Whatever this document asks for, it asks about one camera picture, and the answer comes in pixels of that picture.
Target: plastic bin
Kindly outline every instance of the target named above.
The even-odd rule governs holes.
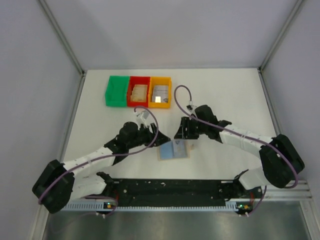
[[[105,104],[110,107],[127,106],[127,90],[130,76],[110,76],[105,91]]]
[[[151,102],[155,85],[167,85],[168,86],[168,102]],[[152,77],[150,77],[148,106],[149,106],[149,108],[163,108],[163,109],[170,108],[170,106],[171,106],[171,77],[169,77],[169,76],[152,76]]]
[[[140,102],[140,101],[131,101],[131,93],[132,90],[134,89],[135,85],[142,84],[142,85],[147,85],[146,88],[146,102]],[[144,106],[148,107],[149,106],[149,87],[150,87],[150,77],[149,76],[131,76],[129,85],[128,85],[128,91],[126,93],[126,104],[128,107],[136,107],[136,106]]]

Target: white wall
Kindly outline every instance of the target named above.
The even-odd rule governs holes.
[[[259,67],[296,0],[46,0],[85,69]]]
[[[320,206],[320,1],[307,0],[264,71],[281,126]]]
[[[80,77],[37,1],[2,1],[0,23],[0,238],[24,240]]]

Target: white table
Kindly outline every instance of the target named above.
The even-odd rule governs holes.
[[[173,99],[173,91],[180,84],[190,88],[193,104],[207,104],[218,120],[228,120],[257,134],[275,136],[255,68],[89,70],[64,161],[95,151],[113,139],[125,122],[135,121],[133,108],[106,106],[105,91],[110,75],[171,77],[171,108],[150,108],[157,117],[160,131],[169,137],[173,138],[176,134],[181,117],[184,116]],[[179,90],[178,101],[186,106],[188,94],[181,91],[185,90]],[[190,151],[190,158],[158,160],[157,149],[153,147],[128,156],[122,162],[106,168],[105,172],[110,173],[112,178],[230,180],[243,170],[261,166],[255,156],[210,140],[207,136],[201,136],[192,143],[194,149]]]

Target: gray floor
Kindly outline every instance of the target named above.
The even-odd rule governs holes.
[[[264,202],[251,217],[218,212],[115,212],[103,219],[86,215],[44,240],[309,240],[298,202]],[[81,212],[50,218],[61,229]]]

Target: orange bin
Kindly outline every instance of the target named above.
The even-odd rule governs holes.
[[[156,85],[168,86],[168,102],[152,102],[152,94]],[[169,76],[152,76],[150,78],[150,86],[148,93],[149,108],[169,109],[171,105],[171,77]]]

